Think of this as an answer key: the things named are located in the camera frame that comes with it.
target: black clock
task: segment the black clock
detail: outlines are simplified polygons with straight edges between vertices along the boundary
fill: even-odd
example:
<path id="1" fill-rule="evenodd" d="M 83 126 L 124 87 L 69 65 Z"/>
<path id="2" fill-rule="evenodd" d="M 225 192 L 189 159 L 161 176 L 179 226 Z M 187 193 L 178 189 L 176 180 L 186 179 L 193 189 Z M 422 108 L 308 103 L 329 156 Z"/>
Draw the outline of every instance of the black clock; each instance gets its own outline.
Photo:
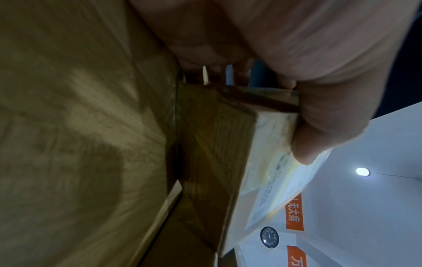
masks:
<path id="1" fill-rule="evenodd" d="M 273 249 L 278 246 L 280 238 L 274 228 L 267 226 L 261 230 L 261 241 L 264 246 Z"/>

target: human hand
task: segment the human hand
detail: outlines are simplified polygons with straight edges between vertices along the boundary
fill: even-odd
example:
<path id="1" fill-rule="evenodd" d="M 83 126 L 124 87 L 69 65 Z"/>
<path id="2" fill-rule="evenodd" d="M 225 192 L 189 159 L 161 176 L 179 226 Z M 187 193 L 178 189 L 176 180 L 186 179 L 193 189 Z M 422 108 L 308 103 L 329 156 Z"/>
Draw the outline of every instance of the human hand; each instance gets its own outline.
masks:
<path id="1" fill-rule="evenodd" d="M 310 164 L 361 134 L 375 113 L 418 0 L 131 0 L 188 82 L 247 84 L 253 59 L 297 82 L 302 123 L 292 152 Z"/>

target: orange banner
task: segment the orange banner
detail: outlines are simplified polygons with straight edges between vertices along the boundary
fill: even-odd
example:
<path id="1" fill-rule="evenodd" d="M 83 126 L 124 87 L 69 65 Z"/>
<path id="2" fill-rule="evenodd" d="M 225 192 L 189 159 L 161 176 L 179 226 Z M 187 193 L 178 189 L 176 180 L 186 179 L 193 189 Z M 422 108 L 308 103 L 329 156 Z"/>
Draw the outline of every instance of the orange banner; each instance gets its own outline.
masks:
<path id="1" fill-rule="evenodd" d="M 306 254 L 298 247 L 287 246 L 289 267 L 308 267 Z"/>
<path id="2" fill-rule="evenodd" d="M 286 228 L 305 231 L 303 226 L 302 194 L 297 195 L 286 205 Z"/>

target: round ceiling light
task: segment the round ceiling light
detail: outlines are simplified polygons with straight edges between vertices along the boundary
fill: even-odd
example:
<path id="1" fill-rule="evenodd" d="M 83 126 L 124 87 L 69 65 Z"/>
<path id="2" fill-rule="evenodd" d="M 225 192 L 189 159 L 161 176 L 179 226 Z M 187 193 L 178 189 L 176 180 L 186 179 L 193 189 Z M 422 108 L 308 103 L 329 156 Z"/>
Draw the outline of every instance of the round ceiling light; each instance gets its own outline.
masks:
<path id="1" fill-rule="evenodd" d="M 367 168 L 357 168 L 356 173 L 360 176 L 369 176 L 371 174 Z"/>

